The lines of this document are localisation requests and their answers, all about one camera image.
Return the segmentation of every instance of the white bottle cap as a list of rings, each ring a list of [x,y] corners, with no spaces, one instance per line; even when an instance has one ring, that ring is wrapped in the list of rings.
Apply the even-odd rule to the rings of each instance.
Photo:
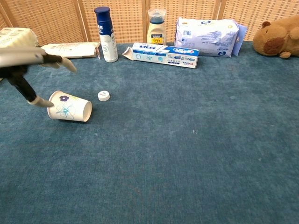
[[[101,91],[98,93],[98,98],[100,101],[107,101],[110,99],[110,94],[108,91]]]

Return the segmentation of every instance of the bottle cap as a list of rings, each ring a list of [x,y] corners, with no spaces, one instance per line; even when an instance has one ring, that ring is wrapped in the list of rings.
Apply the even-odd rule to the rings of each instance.
[[[106,22],[111,20],[109,7],[97,7],[94,12],[97,15],[97,21]]]
[[[149,9],[148,14],[150,17],[149,22],[152,24],[162,24],[164,23],[164,17],[166,14],[165,9]]]
[[[108,91],[101,91],[98,93],[99,101],[107,101],[110,99],[110,94]]]

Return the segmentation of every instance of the brown plush toy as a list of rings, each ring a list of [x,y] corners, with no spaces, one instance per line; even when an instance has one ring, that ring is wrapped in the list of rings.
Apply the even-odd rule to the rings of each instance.
[[[263,22],[253,38],[253,47],[266,56],[299,56],[299,15]]]

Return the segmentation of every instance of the package of wipes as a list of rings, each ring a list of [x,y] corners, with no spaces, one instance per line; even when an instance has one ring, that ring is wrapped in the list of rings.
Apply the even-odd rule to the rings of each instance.
[[[200,56],[238,56],[247,27],[234,20],[195,20],[179,18],[174,45],[198,49]]]

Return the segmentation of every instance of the tissue pack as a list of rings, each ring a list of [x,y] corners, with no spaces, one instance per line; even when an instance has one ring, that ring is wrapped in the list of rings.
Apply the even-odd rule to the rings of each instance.
[[[0,31],[0,48],[36,47],[38,39],[29,28],[7,27]]]
[[[175,46],[198,49],[200,56],[238,56],[247,28],[234,20],[179,18]]]

